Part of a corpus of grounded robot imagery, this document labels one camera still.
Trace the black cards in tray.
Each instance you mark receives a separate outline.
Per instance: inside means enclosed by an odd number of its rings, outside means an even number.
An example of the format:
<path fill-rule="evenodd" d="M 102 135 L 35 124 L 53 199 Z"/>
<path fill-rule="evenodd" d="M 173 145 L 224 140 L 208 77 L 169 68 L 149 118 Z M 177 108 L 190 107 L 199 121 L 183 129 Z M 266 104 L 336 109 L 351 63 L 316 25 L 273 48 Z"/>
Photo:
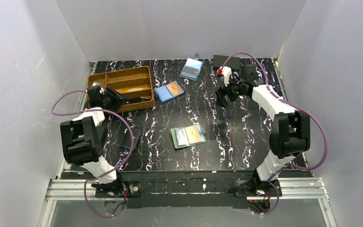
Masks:
<path fill-rule="evenodd" d="M 141 102 L 147 102 L 150 100 L 151 99 L 149 97 L 135 97 L 135 98 L 127 99 L 125 104 L 131 105 L 131 104 L 136 104 L 136 103 L 141 103 Z"/>

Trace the small black wallet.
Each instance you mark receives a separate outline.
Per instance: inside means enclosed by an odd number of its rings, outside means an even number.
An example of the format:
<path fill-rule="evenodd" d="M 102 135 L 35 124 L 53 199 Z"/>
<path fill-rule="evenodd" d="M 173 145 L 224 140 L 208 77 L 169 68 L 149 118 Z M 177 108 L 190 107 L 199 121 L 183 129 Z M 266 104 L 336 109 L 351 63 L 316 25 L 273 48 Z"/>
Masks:
<path fill-rule="evenodd" d="M 142 132 L 139 129 L 136 128 L 132 128 L 131 130 L 126 129 L 120 147 L 127 150 L 136 149 L 136 147 L 140 143 L 141 136 Z"/>

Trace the aluminium frame rail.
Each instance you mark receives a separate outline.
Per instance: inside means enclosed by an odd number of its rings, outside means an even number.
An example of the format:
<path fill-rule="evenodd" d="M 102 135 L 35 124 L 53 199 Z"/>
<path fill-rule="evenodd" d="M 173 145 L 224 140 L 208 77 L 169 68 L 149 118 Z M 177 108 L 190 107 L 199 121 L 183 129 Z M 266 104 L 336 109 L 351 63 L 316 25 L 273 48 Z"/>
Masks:
<path fill-rule="evenodd" d="M 279 178 L 281 199 L 316 199 L 327 227 L 336 227 L 326 187 L 320 177 Z M 39 226 L 51 224 L 57 201 L 84 200 L 84 180 L 51 180 Z"/>

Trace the woven brown organizer tray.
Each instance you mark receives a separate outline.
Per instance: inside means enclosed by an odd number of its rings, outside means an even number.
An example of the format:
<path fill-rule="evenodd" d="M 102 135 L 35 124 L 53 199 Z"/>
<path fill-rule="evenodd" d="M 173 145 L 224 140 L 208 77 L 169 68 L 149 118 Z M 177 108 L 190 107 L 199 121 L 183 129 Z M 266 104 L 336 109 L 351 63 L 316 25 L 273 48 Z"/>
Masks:
<path fill-rule="evenodd" d="M 149 97 L 151 100 L 131 105 L 123 105 L 117 113 L 150 109 L 155 106 L 154 88 L 151 71 L 148 66 L 131 69 L 117 70 L 105 73 L 94 74 L 88 77 L 88 87 L 93 82 L 98 82 L 103 88 L 110 87 L 117 91 L 119 89 L 143 87 L 144 90 L 125 93 L 128 99 L 135 97 Z"/>

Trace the blue card holder grey card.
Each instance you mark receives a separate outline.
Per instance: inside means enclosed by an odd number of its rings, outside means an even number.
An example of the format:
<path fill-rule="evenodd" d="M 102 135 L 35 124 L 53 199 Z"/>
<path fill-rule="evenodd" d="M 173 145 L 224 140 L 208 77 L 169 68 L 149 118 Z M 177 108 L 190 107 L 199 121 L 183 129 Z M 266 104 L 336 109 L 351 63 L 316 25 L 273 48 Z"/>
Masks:
<path fill-rule="evenodd" d="M 202 61 L 187 58 L 186 63 L 183 69 L 181 70 L 180 77 L 197 81 L 202 66 L 203 66 Z"/>

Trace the green card holder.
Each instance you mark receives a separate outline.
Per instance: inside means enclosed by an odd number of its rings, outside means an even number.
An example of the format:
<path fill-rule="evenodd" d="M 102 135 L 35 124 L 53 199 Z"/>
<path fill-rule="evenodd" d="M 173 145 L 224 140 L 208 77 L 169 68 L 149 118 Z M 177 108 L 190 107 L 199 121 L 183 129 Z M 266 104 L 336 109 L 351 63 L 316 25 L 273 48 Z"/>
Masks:
<path fill-rule="evenodd" d="M 200 124 L 170 129 L 175 149 L 192 147 L 206 142 L 206 130 Z"/>

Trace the black box at back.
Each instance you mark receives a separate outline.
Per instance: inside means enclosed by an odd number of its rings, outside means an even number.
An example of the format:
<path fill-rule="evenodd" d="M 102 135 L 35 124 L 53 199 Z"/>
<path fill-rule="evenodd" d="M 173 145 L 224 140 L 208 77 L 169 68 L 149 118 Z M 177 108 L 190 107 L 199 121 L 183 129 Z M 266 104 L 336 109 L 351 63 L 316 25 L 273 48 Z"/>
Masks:
<path fill-rule="evenodd" d="M 213 69 L 217 71 L 224 62 L 228 59 L 228 56 L 224 55 L 214 55 L 213 56 Z M 232 70 L 239 71 L 240 69 L 240 58 L 239 57 L 231 57 L 225 64 L 226 67 L 231 68 Z"/>

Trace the orange VIP card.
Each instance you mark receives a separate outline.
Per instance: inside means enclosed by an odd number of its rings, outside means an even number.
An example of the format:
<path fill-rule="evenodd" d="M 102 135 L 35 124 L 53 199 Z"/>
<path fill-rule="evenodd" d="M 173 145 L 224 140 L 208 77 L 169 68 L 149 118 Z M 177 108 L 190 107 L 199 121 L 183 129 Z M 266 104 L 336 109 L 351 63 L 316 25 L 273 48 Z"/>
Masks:
<path fill-rule="evenodd" d="M 189 144 L 197 144 L 204 141 L 204 136 L 198 124 L 186 127 L 185 131 Z"/>

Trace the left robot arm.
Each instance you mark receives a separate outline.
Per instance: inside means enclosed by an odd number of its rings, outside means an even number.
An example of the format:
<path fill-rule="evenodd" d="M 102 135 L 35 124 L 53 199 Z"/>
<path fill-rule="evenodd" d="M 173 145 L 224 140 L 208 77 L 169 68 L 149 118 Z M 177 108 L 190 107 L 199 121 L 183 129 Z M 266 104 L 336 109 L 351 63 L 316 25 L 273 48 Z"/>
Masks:
<path fill-rule="evenodd" d="M 123 181 L 104 158 L 105 129 L 101 127 L 106 115 L 116 112 L 127 96 L 98 84 L 87 88 L 89 108 L 78 117 L 60 124 L 63 156 L 67 163 L 88 170 L 95 178 L 95 188 L 119 187 Z"/>

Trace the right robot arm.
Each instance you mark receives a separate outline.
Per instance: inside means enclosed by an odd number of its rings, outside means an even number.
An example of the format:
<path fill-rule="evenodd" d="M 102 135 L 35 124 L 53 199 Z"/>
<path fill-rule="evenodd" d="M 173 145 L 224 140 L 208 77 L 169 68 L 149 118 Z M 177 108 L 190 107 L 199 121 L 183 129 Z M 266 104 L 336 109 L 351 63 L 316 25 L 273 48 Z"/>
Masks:
<path fill-rule="evenodd" d="M 270 117 L 270 150 L 256 168 L 254 181 L 258 183 L 276 180 L 283 167 L 310 148 L 310 117 L 285 104 L 270 85 L 253 73 L 253 67 L 241 67 L 238 77 L 233 76 L 231 68 L 220 67 L 217 74 L 223 83 L 216 91 L 216 104 L 225 108 L 227 99 L 234 102 L 239 96 L 248 96 Z"/>

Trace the blue card holder orange card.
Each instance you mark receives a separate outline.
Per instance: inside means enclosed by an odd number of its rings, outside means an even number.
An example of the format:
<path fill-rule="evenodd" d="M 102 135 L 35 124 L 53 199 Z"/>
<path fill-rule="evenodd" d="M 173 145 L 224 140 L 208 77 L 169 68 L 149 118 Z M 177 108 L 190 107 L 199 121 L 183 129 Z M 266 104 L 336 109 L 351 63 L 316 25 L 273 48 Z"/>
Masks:
<path fill-rule="evenodd" d="M 177 81 L 172 81 L 169 84 L 163 85 L 154 89 L 154 96 L 161 104 L 166 103 L 185 93 L 184 89 Z"/>

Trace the orange card in tray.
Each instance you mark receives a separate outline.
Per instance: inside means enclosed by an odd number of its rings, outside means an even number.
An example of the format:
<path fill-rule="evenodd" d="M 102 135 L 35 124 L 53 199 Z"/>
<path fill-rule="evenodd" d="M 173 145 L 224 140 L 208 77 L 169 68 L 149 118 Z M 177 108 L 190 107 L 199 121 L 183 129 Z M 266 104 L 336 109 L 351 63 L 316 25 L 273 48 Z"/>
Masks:
<path fill-rule="evenodd" d="M 125 93 L 132 93 L 132 92 L 137 92 L 137 91 L 142 91 L 142 90 L 144 90 L 143 87 L 134 87 L 134 88 L 119 89 L 119 90 L 117 90 L 117 92 L 119 92 L 120 94 L 125 94 Z"/>

